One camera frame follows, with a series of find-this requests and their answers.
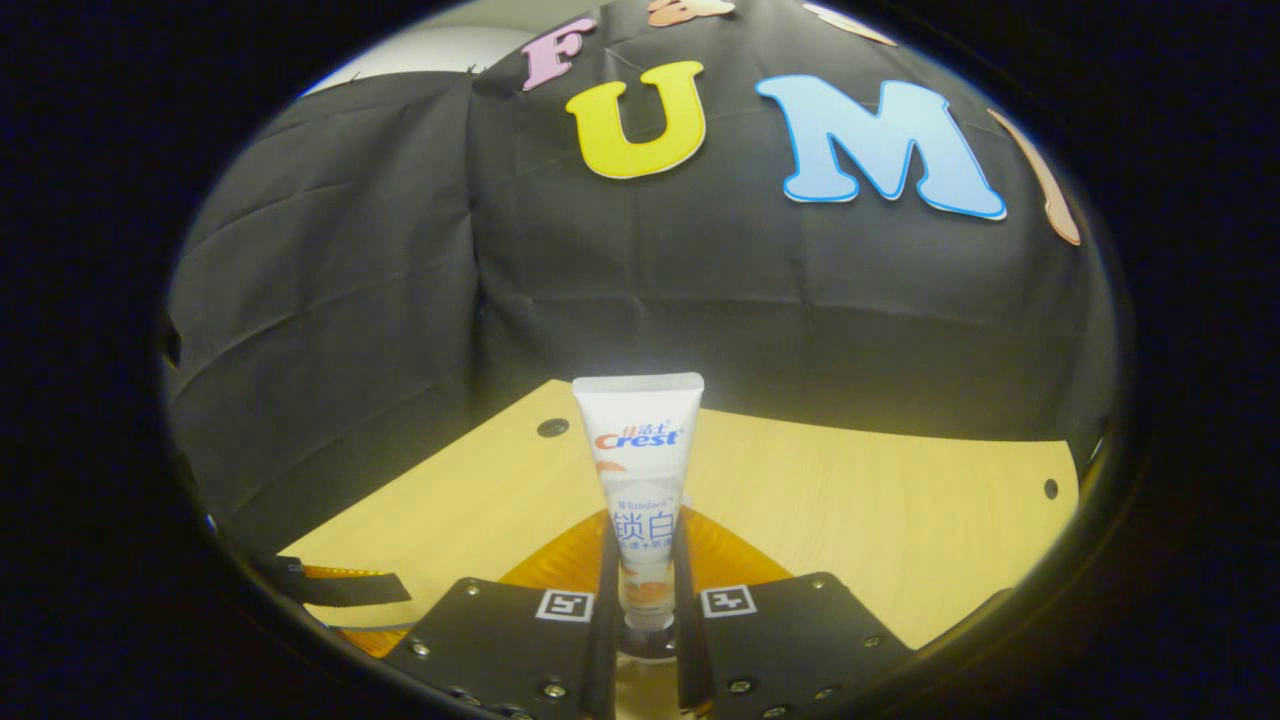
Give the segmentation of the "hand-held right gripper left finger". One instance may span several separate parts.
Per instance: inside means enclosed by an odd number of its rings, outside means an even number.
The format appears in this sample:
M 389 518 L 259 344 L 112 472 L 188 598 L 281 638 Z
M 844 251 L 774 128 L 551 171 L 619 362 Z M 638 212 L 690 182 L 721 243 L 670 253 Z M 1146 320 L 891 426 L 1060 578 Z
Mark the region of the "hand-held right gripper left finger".
M 596 512 L 531 557 L 524 584 L 458 579 L 385 661 L 503 719 L 614 719 L 614 529 Z

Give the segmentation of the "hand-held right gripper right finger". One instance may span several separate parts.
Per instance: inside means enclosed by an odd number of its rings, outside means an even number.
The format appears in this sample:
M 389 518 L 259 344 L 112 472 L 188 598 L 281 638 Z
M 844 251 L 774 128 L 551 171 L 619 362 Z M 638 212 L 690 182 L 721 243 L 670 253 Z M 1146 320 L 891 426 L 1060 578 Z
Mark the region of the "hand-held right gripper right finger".
M 675 578 L 685 717 L 841 717 L 913 659 L 835 574 L 794 575 L 691 509 L 680 512 Z

